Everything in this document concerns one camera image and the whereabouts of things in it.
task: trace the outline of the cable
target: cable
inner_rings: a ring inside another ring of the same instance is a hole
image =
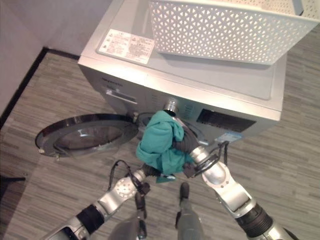
[[[223,163],[227,166],[227,164],[228,164],[228,145],[229,145],[229,141],[224,141],[222,143],[219,143],[218,147],[214,148],[211,151],[211,152],[213,152],[213,151],[219,149],[218,156],[215,154],[212,157],[210,157],[207,160],[205,160],[202,164],[197,166],[197,168],[201,169],[201,170],[197,171],[195,173],[194,177],[196,177],[196,176],[202,174],[203,172],[209,170],[210,168],[212,168],[213,165],[215,165],[217,162],[219,162],[223,147],[224,147]]]
[[[136,188],[138,187],[136,181],[134,181],[134,176],[133,176],[133,174],[132,174],[132,172],[131,172],[130,166],[129,166],[124,160],[121,160],[121,159],[120,159],[120,160],[117,160],[117,161],[113,164],[113,166],[112,166],[112,168],[111,168],[110,177],[109,177],[109,186],[108,186],[107,192],[109,192],[109,191],[111,190],[112,182],[113,182],[114,174],[115,174],[115,169],[116,169],[116,167],[118,166],[118,163],[120,163],[120,162],[125,164],[126,169],[127,169],[127,171],[128,171],[128,174],[129,174],[129,177],[130,177],[131,181],[133,182],[133,184],[134,184],[134,186],[135,186]]]

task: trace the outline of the wall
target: wall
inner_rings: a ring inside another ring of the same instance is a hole
[[[0,1],[0,115],[43,44]]]
[[[111,1],[3,0],[44,46],[75,55],[81,54]]]
[[[0,0],[0,115],[41,48],[80,55],[111,1]]]

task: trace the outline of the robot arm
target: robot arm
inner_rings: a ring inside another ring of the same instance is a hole
[[[107,191],[96,202],[83,209],[64,224],[54,229],[42,239],[44,240],[84,240],[107,222],[128,199],[139,191],[145,195],[150,190],[147,183],[142,181],[148,176],[158,176],[159,171],[153,167],[143,165],[131,176],[121,178],[114,188]]]
[[[188,152],[196,164],[185,164],[184,173],[187,177],[202,173],[204,182],[215,191],[217,199],[244,230],[249,240],[298,240],[293,233],[277,224],[246,189],[233,179],[228,167],[219,161],[222,147],[228,146],[228,142],[220,145],[218,156],[211,155],[180,119],[174,119],[182,125],[185,139],[173,146]],[[224,151],[226,161],[227,149]]]
[[[199,146],[191,152],[196,164],[200,164],[199,155],[209,156],[206,150]],[[295,236],[277,224],[257,204],[246,189],[236,182],[228,167],[217,162],[202,173],[204,182],[214,189],[217,199],[236,220],[250,240],[296,240]]]

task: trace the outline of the black baseboard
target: black baseboard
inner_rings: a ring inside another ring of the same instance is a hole
[[[14,93],[13,97],[11,98],[10,102],[6,106],[5,110],[3,111],[3,113],[2,113],[2,115],[0,117],[0,129],[5,124],[5,122],[6,122],[7,118],[9,117],[12,109],[15,107],[18,99],[20,98],[21,94],[25,90],[25,88],[28,85],[30,79],[35,74],[36,70],[39,67],[39,64],[42,62],[42,60],[44,59],[44,57],[46,56],[47,53],[53,53],[53,54],[56,54],[56,55],[59,55],[59,56],[63,56],[63,57],[67,57],[67,58],[71,58],[71,59],[75,59],[75,60],[79,59],[79,56],[77,56],[77,55],[74,55],[74,54],[71,54],[71,53],[67,53],[67,52],[64,52],[64,51],[59,51],[59,50],[54,50],[54,49],[49,49],[47,47],[43,47],[41,52],[39,53],[39,55],[34,60],[32,66],[29,69],[29,71],[26,73],[26,75],[23,78],[22,82],[20,83],[18,89],[15,91],[15,93]]]
[[[62,57],[66,57],[66,58],[70,58],[70,59],[74,59],[74,60],[79,60],[80,56],[78,55],[74,55],[71,53],[67,53],[64,51],[60,51],[60,50],[55,50],[55,49],[47,49],[48,53],[52,53],[52,54],[56,54]]]

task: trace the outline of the teal cloth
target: teal cloth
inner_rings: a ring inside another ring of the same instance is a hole
[[[165,111],[152,116],[136,149],[136,156],[164,175],[180,173],[184,163],[193,160],[189,154],[172,147],[184,138],[184,129]]]

